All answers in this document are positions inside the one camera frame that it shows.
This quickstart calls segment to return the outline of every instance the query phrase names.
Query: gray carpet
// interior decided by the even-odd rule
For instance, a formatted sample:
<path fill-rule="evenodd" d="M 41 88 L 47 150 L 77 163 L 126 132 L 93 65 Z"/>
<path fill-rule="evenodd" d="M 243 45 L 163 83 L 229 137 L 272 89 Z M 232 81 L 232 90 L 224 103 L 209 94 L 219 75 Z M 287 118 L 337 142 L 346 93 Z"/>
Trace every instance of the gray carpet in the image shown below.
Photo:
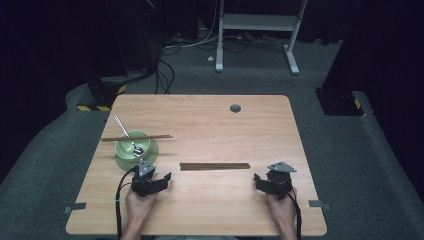
<path fill-rule="evenodd" d="M 300 75 L 292 76 L 281 45 L 224 53 L 195 47 L 164 51 L 175 70 L 171 94 L 287 95 L 302 138 L 328 232 L 316 239 L 424 239 L 424 207 L 398 164 L 366 95 L 355 92 L 366 116 L 326 116 L 314 88 L 321 87 L 339 44 L 297 43 Z M 238 50 L 242 46 L 226 43 Z M 163 64 L 159 70 L 170 80 Z M 152 94 L 154 75 L 128 84 L 124 94 Z M 68 110 L 46 126 L 22 153 L 0 189 L 0 239 L 116 239 L 69 235 L 65 207 L 75 202 L 109 112 L 81 112 L 85 85 L 67 96 Z"/>

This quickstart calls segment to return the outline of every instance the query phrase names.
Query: human hand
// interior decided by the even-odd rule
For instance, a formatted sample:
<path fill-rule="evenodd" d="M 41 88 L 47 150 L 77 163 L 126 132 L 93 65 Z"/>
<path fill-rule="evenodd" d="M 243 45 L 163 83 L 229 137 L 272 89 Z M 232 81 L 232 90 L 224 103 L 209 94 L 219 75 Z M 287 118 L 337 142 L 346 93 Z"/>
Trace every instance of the human hand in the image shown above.
<path fill-rule="evenodd" d="M 296 189 L 293 188 L 289 194 L 295 199 Z M 296 239 L 296 229 L 294 220 L 296 217 L 296 208 L 290 197 L 285 196 L 278 200 L 277 196 L 266 194 L 271 210 L 272 217 L 277 223 L 281 237 L 284 240 Z"/>
<path fill-rule="evenodd" d="M 125 205 L 127 206 L 128 224 L 122 234 L 121 240 L 138 239 L 141 227 L 149 215 L 153 202 L 157 195 L 147 195 L 140 197 L 131 188 L 128 190 L 127 197 L 125 198 Z"/>

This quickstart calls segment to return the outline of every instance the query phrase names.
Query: light wood tabletop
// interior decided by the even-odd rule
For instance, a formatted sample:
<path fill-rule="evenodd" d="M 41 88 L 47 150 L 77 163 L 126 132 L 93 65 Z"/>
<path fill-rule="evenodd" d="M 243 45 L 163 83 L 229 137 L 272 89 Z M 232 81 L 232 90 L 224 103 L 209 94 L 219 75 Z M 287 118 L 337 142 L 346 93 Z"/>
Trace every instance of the light wood tabletop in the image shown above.
<path fill-rule="evenodd" d="M 237 104 L 234 113 L 230 106 Z M 254 173 L 266 179 L 267 166 L 283 161 L 297 169 L 293 186 L 302 210 L 302 235 L 327 231 L 289 99 L 279 95 L 130 95 L 117 97 L 101 137 L 122 129 L 143 130 L 156 139 L 154 179 L 172 172 L 158 195 L 144 235 L 277 236 L 265 194 L 255 189 Z M 70 234 L 116 234 L 115 193 L 125 171 L 115 162 L 115 142 L 97 146 L 71 212 Z M 249 163 L 250 169 L 180 171 L 180 163 Z M 125 182 L 131 182 L 131 173 Z M 128 186 L 121 191 L 121 199 Z M 123 229 L 126 209 L 121 201 Z"/>

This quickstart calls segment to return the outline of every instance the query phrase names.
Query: spoon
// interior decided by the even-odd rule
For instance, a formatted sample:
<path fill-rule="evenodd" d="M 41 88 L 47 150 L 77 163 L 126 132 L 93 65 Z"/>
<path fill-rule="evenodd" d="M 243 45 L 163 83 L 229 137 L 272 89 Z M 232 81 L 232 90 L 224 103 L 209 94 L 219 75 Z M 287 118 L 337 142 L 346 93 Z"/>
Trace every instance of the spoon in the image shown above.
<path fill-rule="evenodd" d="M 121 126 L 122 130 L 124 130 L 125 135 L 127 137 L 130 137 L 130 135 L 128 134 L 127 130 L 125 129 L 124 125 L 122 124 L 121 120 L 119 120 L 119 117 L 117 115 L 115 115 L 115 120 L 116 120 L 116 122 L 118 122 L 119 126 Z M 138 147 L 137 145 L 135 145 L 133 140 L 131 140 L 131 143 L 134 146 L 134 156 L 140 157 L 141 154 L 143 153 L 143 149 L 141 147 Z"/>

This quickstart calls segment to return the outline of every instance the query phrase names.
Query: pair of chopsticks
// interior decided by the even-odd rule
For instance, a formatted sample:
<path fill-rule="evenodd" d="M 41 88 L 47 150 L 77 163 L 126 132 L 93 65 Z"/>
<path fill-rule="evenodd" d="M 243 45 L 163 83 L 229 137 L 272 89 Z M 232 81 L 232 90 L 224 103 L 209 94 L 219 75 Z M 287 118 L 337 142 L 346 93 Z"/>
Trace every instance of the pair of chopsticks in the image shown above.
<path fill-rule="evenodd" d="M 150 136 L 139 136 L 139 137 L 114 137 L 114 138 L 100 138 L 100 141 L 102 141 L 102 142 L 113 142 L 113 141 L 158 139 L 158 138 L 172 138 L 172 136 L 171 135 L 150 135 Z"/>
<path fill-rule="evenodd" d="M 249 163 L 180 163 L 181 171 L 249 169 Z"/>

